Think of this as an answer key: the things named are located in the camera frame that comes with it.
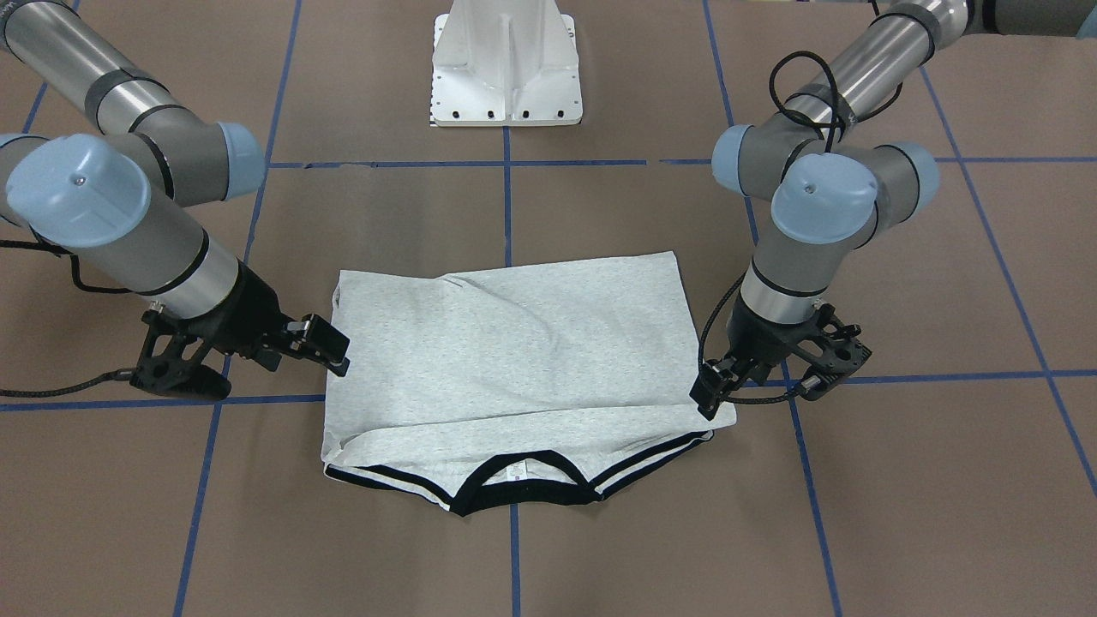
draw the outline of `blue tape line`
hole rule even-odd
[[[789,363],[781,362],[781,374],[784,381],[790,381]],[[789,401],[789,413],[792,415],[792,427],[796,434],[796,448],[800,450],[800,467],[804,471],[804,484],[807,485],[807,501],[812,506],[812,518],[815,520],[815,537],[819,543],[819,553],[823,556],[823,571],[826,573],[826,585],[830,591],[830,607],[835,617],[841,617],[841,597],[838,595],[838,581],[834,576],[834,565],[830,562],[830,545],[826,539],[826,529],[823,526],[823,512],[819,509],[818,496],[815,494],[815,476],[812,474],[812,461],[807,456],[807,441],[804,439],[804,429],[800,424],[800,410],[796,407],[796,400]]]
[[[1051,371],[1051,374],[1055,378],[1061,377],[1097,377],[1097,369],[1078,369],[1078,370],[1066,370],[1066,371]]]
[[[513,229],[511,227],[511,199],[510,199],[510,127],[502,127],[502,235],[504,265],[510,268],[514,265],[513,256]]]
[[[267,136],[267,153],[263,159],[267,167],[270,166],[271,156],[274,152],[274,138],[278,135],[278,123],[282,113],[282,99],[285,96],[285,85],[290,77],[290,65],[293,60],[293,47],[297,38],[297,24],[301,21],[301,4],[302,0],[296,0],[294,2],[293,20],[290,22],[290,40],[286,43],[285,60],[282,64],[282,76],[279,80],[278,96],[274,99],[274,113],[271,117],[270,133]],[[262,211],[263,194],[265,193],[265,189],[267,175],[264,175],[263,181],[256,193],[256,203],[251,211],[251,225],[248,228],[248,242],[244,249],[244,263],[248,262],[251,246],[256,239],[256,225],[259,222],[259,215]],[[231,368],[231,361],[233,359],[230,357],[225,358],[225,363],[222,367],[222,375],[228,377],[228,372]],[[210,434],[206,438],[206,450],[202,460],[202,474],[199,478],[199,489],[194,497],[194,513],[191,517],[191,530],[186,538],[186,550],[183,553],[183,568],[179,575],[179,588],[176,593],[176,609],[172,614],[173,617],[182,617],[183,605],[186,602],[186,588],[190,584],[191,564],[194,560],[194,547],[197,543],[199,526],[202,521],[202,507],[205,504],[205,491],[210,481],[210,468],[213,464],[214,445],[217,441],[217,427],[220,424],[222,410],[223,405],[220,403],[214,405],[213,416],[210,419]]]
[[[510,504],[510,614],[512,617],[522,617],[522,571],[518,530],[518,504]]]
[[[202,523],[202,508],[205,506],[205,491],[210,482],[210,468],[213,464],[213,450],[217,442],[217,427],[220,425],[220,404],[213,407],[210,416],[210,431],[206,434],[206,449],[202,458],[202,473],[199,475],[199,487],[194,495],[194,512],[191,513],[191,527],[186,534],[186,550],[183,553],[183,568],[179,573],[179,588],[176,592],[176,607],[172,617],[182,617],[183,604],[186,602],[186,587],[191,580],[191,565],[194,563],[194,546],[199,541],[199,526]]]
[[[293,64],[293,47],[297,42],[297,24],[301,22],[301,2],[302,0],[296,0],[293,3],[293,21],[290,22],[290,41],[285,46],[285,58],[282,61],[282,77],[279,79],[278,83],[278,97],[274,99],[274,113],[271,115],[271,127],[267,134],[267,153],[263,155],[263,160],[269,169],[271,165],[271,157],[274,154],[274,139],[278,137],[278,124],[282,116],[282,99],[285,97],[285,85],[290,80],[290,66]],[[248,263],[248,259],[251,257],[251,246],[256,242],[256,226],[259,225],[259,215],[263,210],[263,195],[267,194],[267,180],[270,173],[263,176],[262,183],[259,184],[259,190],[256,191],[256,204],[251,209],[251,224],[248,227],[248,243],[244,248],[244,263]]]
[[[966,156],[963,162],[1097,162],[1097,156]]]
[[[38,108],[42,105],[42,98],[46,96],[46,88],[49,85],[45,81],[38,88],[38,96],[34,98],[34,104],[31,105],[31,113],[26,114],[26,122],[23,123],[23,133],[30,133],[31,126],[34,125],[34,119],[38,115]]]
[[[1067,369],[1051,371],[1052,377],[1059,378],[1087,378],[1097,377],[1097,369]],[[873,385],[882,383],[938,383],[950,381],[1010,381],[1022,379],[1042,379],[1043,371],[1000,371],[986,373],[941,373],[941,374],[901,374],[901,375],[855,375],[846,381],[847,385]],[[789,388],[795,385],[798,381],[770,380],[767,386]],[[745,388],[760,388],[755,383],[747,383]],[[222,405],[279,405],[286,403],[323,403],[324,394],[271,394],[252,396],[230,396],[220,402]],[[7,403],[0,404],[0,413],[15,412],[54,412],[54,411],[80,411],[80,410],[125,410],[125,408],[156,408],[156,407],[196,407],[208,405],[208,401],[197,401],[191,399],[138,399],[122,401],[63,401],[52,403]]]
[[[504,263],[507,268],[514,265],[513,228],[511,226],[511,184],[510,184],[510,127],[502,127],[502,233]],[[522,572],[519,568],[518,540],[520,525],[518,521],[518,504],[510,504],[510,614],[522,616]]]
[[[732,103],[727,96],[727,86],[724,82],[724,68],[723,63],[720,59],[720,48],[716,44],[715,30],[712,26],[712,11],[709,7],[709,0],[703,0],[702,7],[704,8],[704,21],[709,30],[709,44],[712,47],[712,61],[716,67],[716,79],[720,82],[720,93],[724,99],[724,113],[727,117],[727,125],[733,126],[735,124],[735,116],[732,114]],[[755,245],[758,244],[758,224],[755,218],[754,203],[750,198],[744,198],[744,206],[747,211],[747,222],[750,224],[750,239]],[[787,362],[781,362],[781,370],[784,373],[785,382],[789,381],[789,366]],[[800,462],[804,470],[804,482],[807,485],[807,498],[812,506],[812,516],[815,519],[815,534],[818,538],[819,552],[823,556],[823,569],[826,573],[827,587],[830,591],[830,604],[834,608],[835,617],[841,617],[841,599],[838,594],[838,583],[834,576],[834,568],[830,564],[830,549],[826,540],[826,530],[823,527],[823,515],[819,512],[818,500],[815,495],[815,481],[812,476],[811,460],[807,457],[807,445],[804,442],[803,430],[800,427],[800,414],[796,411],[796,403],[794,400],[789,401],[789,408],[792,414],[792,425],[796,433],[796,447],[800,449]]]
[[[712,11],[709,9],[709,0],[702,2],[704,7],[704,24],[709,29],[709,45],[712,47],[712,61],[716,65],[716,80],[720,82],[720,96],[724,99],[724,116],[727,125],[735,124],[735,116],[732,115],[732,100],[727,96],[727,86],[724,83],[724,65],[720,61],[720,49],[716,45],[716,31],[712,27]]]
[[[511,167],[621,167],[647,165],[643,158],[590,159],[590,160],[508,160]]]
[[[268,405],[284,403],[323,403],[324,394],[273,394],[267,396],[231,396],[222,405]],[[9,403],[0,405],[0,413],[57,412],[88,410],[140,410],[155,407],[199,407],[210,401],[194,399],[138,399],[132,401],[63,401],[54,403]]]
[[[979,191],[975,190],[975,182],[972,180],[971,173],[968,171],[964,158],[960,154],[960,146],[957,144],[955,136],[952,134],[952,127],[949,125],[949,121],[945,116],[945,108],[941,106],[941,100],[938,98],[937,91],[934,89],[934,85],[929,80],[929,72],[926,71],[926,67],[918,67],[918,70],[921,71],[921,78],[926,82],[926,89],[929,90],[929,97],[934,101],[937,114],[941,119],[941,125],[945,127],[945,134],[948,136],[949,144],[952,146],[952,152],[955,154],[960,164],[960,170],[963,172],[964,181],[968,183],[968,191],[971,193],[972,201],[975,203],[975,211],[979,212],[979,218],[983,223],[983,231],[986,233],[986,237],[991,243],[991,248],[994,249],[994,257],[998,260],[998,267],[1002,269],[1002,274],[1006,279],[1006,285],[1009,288],[1009,294],[1014,299],[1017,312],[1020,313],[1021,323],[1025,325],[1025,332],[1028,334],[1029,341],[1032,344],[1032,350],[1036,351],[1037,360],[1039,360],[1040,368],[1043,371],[1043,377],[1048,381],[1048,388],[1051,390],[1051,395],[1055,400],[1055,406],[1059,408],[1059,415],[1063,418],[1063,425],[1066,427],[1066,433],[1070,435],[1071,441],[1074,444],[1074,451],[1078,456],[1078,462],[1082,463],[1082,469],[1085,471],[1086,478],[1089,480],[1089,489],[1093,491],[1094,496],[1097,497],[1097,476],[1094,475],[1093,467],[1089,464],[1089,458],[1086,456],[1085,448],[1082,447],[1082,440],[1078,438],[1078,433],[1074,428],[1074,422],[1071,420],[1071,414],[1066,411],[1063,397],[1059,393],[1059,385],[1055,384],[1054,375],[1051,372],[1051,368],[1048,366],[1048,359],[1043,355],[1040,341],[1037,339],[1036,330],[1032,327],[1032,322],[1029,319],[1028,311],[1025,310],[1025,304],[1021,302],[1020,293],[1017,291],[1017,285],[1014,283],[1014,277],[1009,272],[1009,267],[1006,265],[1006,258],[1002,253],[1002,248],[998,246],[997,238],[994,236],[994,229],[991,227],[991,221],[986,216],[986,211],[983,209],[983,202],[979,198]]]

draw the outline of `black sleeve trim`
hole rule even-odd
[[[359,467],[355,469],[369,471],[377,475],[419,486],[431,493],[434,497],[444,503],[449,507],[450,512],[459,516],[467,516],[482,509],[525,502],[545,502],[558,505],[583,505],[604,501],[611,494],[617,493],[636,480],[652,473],[656,469],[669,462],[671,459],[676,458],[678,455],[706,441],[706,433],[708,431],[689,433],[681,437],[677,437],[669,441],[664,441],[647,448],[646,450],[614,463],[612,467],[595,476],[591,481],[587,481],[583,476],[583,473],[577,467],[575,467],[575,463],[554,450],[541,450],[514,455],[497,455],[476,468],[476,470],[471,473],[461,485],[461,489],[457,490],[456,495],[452,496],[430,480],[406,471],[400,471],[386,465]],[[645,465],[629,475],[625,475],[621,480],[603,489],[602,492],[599,493],[596,490],[596,486],[621,471],[643,462],[645,459],[666,452],[672,452],[676,449],[679,451],[667,456],[663,460]],[[568,479],[570,479],[574,484],[543,479],[484,484],[484,482],[487,482],[493,475],[506,469],[508,465],[524,460],[540,461],[558,469],[567,474]],[[404,493],[410,492],[372,480],[370,478],[364,478],[362,475],[344,471],[330,464],[325,465],[324,473],[328,478],[350,484],[357,484],[359,486],[365,486],[367,489],[383,489],[386,491],[399,491]]]

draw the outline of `light gray fabric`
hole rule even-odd
[[[324,462],[443,508],[437,491],[359,468],[452,496],[496,455],[552,450],[589,482],[651,452],[600,493],[735,423],[732,405],[706,422],[689,399],[697,335],[671,253],[431,280],[343,271],[332,323],[351,366],[328,378]],[[532,460],[483,484],[532,479],[574,484]]]

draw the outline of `grid line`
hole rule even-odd
[[[1059,379],[1097,378],[1097,369],[1070,369],[1051,371],[1052,377]],[[898,375],[853,375],[846,381],[846,385],[881,385],[892,383],[938,383],[938,382],[969,382],[969,381],[1020,381],[1027,379],[1043,379],[1043,371],[996,371],[996,372],[968,372],[968,373],[938,373],[938,374],[898,374]],[[771,380],[767,385],[795,385],[795,383],[781,380]],[[312,394],[272,394],[272,395],[246,395],[229,396],[219,401],[222,405],[285,405],[295,403],[323,403],[323,393]],[[64,411],[91,411],[91,410],[133,410],[133,408],[156,408],[156,407],[199,407],[210,405],[208,401],[193,399],[132,399],[132,400],[103,400],[103,401],[55,401],[49,403],[7,403],[0,404],[0,413],[33,413],[33,412],[64,412]]]
[[[918,70],[921,72],[921,78],[926,82],[926,88],[929,90],[929,97],[934,101],[934,108],[937,109],[937,114],[940,116],[941,125],[945,127],[945,134],[949,138],[949,145],[952,146],[952,152],[955,154],[957,161],[960,165],[960,171],[963,172],[964,182],[968,184],[968,191],[971,193],[972,201],[975,204],[975,211],[979,213],[979,218],[983,224],[983,231],[986,233],[986,238],[991,243],[991,248],[994,250],[994,256],[998,261],[1002,276],[1005,278],[1006,285],[1009,288],[1009,294],[1013,296],[1014,305],[1020,314],[1021,323],[1025,325],[1025,332],[1029,337],[1029,343],[1032,345],[1032,350],[1036,352],[1037,360],[1040,362],[1042,374],[1048,382],[1048,388],[1051,390],[1052,399],[1054,399],[1055,406],[1059,408],[1059,415],[1063,419],[1066,433],[1071,438],[1071,442],[1074,445],[1074,451],[1078,456],[1078,462],[1082,464],[1086,479],[1089,481],[1089,489],[1094,496],[1097,496],[1097,478],[1094,476],[1094,470],[1089,464],[1089,458],[1086,456],[1085,448],[1082,446],[1082,440],[1078,438],[1077,430],[1074,428],[1074,422],[1071,419],[1071,414],[1066,410],[1066,404],[1063,402],[1063,397],[1059,392],[1059,385],[1055,383],[1054,374],[1051,371],[1051,367],[1048,364],[1047,357],[1043,355],[1043,348],[1040,346],[1040,340],[1037,338],[1036,329],[1032,327],[1032,322],[1029,319],[1028,311],[1025,310],[1025,303],[1021,301],[1020,292],[1017,290],[1014,277],[1009,272],[1009,266],[1006,263],[1006,258],[1002,253],[1002,247],[998,246],[998,240],[991,226],[991,220],[987,217],[986,210],[983,207],[983,202],[979,197],[979,191],[975,189],[975,181],[972,179],[971,172],[968,170],[968,165],[965,164],[963,156],[960,154],[960,146],[957,144],[955,136],[952,134],[952,127],[945,115],[945,108],[941,105],[940,98],[938,98],[937,91],[934,89],[934,83],[929,79],[929,72],[926,70],[926,67],[918,67]]]
[[[301,22],[302,0],[295,0],[293,5],[293,19],[290,22],[290,35],[285,46],[285,57],[282,63],[282,74],[279,78],[278,93],[274,98],[274,110],[271,113],[270,131],[267,135],[267,150],[263,161],[270,166],[271,156],[274,152],[274,138],[278,135],[278,124],[281,119],[282,100],[285,97],[285,87],[290,79],[290,67],[293,63],[293,48],[297,40],[297,25]],[[244,248],[242,262],[247,265],[251,255],[251,247],[256,240],[256,227],[259,224],[259,216],[262,214],[263,195],[267,191],[267,179],[269,173],[263,175],[263,180],[256,191],[255,205],[251,209],[251,223],[248,228],[248,240]],[[228,377],[231,368],[231,358],[225,358],[222,370],[224,377]],[[202,523],[202,508],[205,505],[205,492],[210,482],[211,467],[213,464],[214,446],[217,440],[217,429],[220,426],[220,412],[224,408],[222,403],[214,405],[213,414],[210,418],[210,433],[206,438],[206,449],[202,459],[202,473],[199,476],[199,486],[194,495],[194,512],[191,518],[191,528],[186,538],[186,549],[183,553],[183,565],[179,575],[179,588],[176,592],[176,606],[172,617],[182,617],[183,607],[186,602],[186,590],[190,584],[191,565],[194,559],[194,549],[197,545],[200,525]]]
[[[272,162],[269,169],[338,169],[340,167],[370,167],[373,169],[406,168],[406,167],[618,167],[645,166],[643,158],[610,158],[610,159],[573,159],[573,160],[511,160],[504,156],[501,160],[317,160],[312,162],[280,161]]]
[[[502,127],[502,233],[504,233],[504,266],[514,265],[513,227],[511,225],[511,160],[510,160],[510,127]],[[522,570],[519,541],[521,525],[518,519],[518,504],[510,504],[510,614],[511,617],[522,617]]]
[[[716,33],[712,25],[712,11],[709,7],[709,0],[703,0],[702,7],[704,8],[704,21],[709,31],[709,44],[712,47],[712,60],[716,68],[716,78],[720,81],[720,91],[724,99],[724,111],[727,116],[727,125],[734,126],[735,116],[732,113],[731,98],[727,94],[727,86],[724,81],[723,63],[720,59],[720,45],[716,43]],[[755,220],[754,203],[750,198],[746,195],[743,198],[743,203],[747,212],[747,222],[750,224],[750,239],[755,245],[757,245],[758,225]],[[788,382],[789,363],[787,361],[781,362],[781,372],[784,375],[785,382]],[[800,464],[803,470],[804,484],[807,490],[807,502],[811,505],[812,518],[815,524],[815,537],[819,545],[819,554],[823,558],[823,571],[826,575],[827,590],[830,594],[830,606],[834,610],[835,617],[841,617],[841,597],[838,593],[838,582],[835,579],[834,566],[830,562],[830,548],[826,539],[826,528],[823,525],[823,513],[819,509],[818,496],[815,492],[815,479],[812,474],[811,457],[807,453],[807,442],[804,439],[803,427],[800,424],[800,412],[796,408],[796,401],[794,399],[789,400],[789,415],[791,416],[792,427],[796,436],[796,449],[800,453]]]

